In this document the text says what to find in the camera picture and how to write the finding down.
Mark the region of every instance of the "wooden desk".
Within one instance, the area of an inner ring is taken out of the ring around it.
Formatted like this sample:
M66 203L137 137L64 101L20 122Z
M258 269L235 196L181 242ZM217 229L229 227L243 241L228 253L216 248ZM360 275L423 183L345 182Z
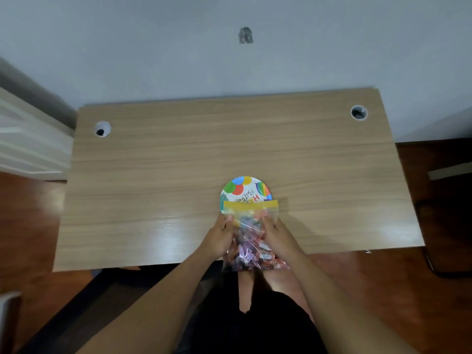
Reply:
M307 252L423 245L376 89L113 104L79 112L54 270L181 262L238 176Z

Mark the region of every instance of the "plastic zipper bag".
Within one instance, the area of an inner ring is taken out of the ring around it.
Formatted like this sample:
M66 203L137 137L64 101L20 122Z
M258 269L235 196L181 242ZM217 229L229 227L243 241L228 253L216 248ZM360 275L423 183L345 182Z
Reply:
M223 256L223 272L288 268L264 242L266 232L262 217L267 214L274 222L277 220L277 200L252 203L225 201L223 214L234 218L233 243Z

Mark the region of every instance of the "black shorts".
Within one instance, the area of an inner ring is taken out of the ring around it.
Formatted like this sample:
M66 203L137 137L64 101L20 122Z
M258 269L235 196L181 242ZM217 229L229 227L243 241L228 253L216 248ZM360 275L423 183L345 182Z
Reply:
M289 296L259 292L243 313L233 294L223 288L208 294L175 353L327 352L310 316Z

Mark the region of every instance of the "birthday paper plate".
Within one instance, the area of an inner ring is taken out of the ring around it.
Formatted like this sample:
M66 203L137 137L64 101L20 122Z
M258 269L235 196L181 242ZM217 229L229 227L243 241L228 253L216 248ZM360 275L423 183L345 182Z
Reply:
M272 194L267 185L255 177L235 177L220 195L220 209L223 211L223 203L231 202L259 202L272 200Z

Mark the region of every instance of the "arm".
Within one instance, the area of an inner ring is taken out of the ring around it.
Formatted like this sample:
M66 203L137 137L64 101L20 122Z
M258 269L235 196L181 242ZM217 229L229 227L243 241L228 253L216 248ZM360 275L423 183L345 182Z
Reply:
M264 218L267 243L292 268L316 326L331 354L417 353L398 334L364 310L303 252L282 221Z
M232 219L221 214L200 247L90 339L78 354L172 351L193 293L210 264L229 248Z

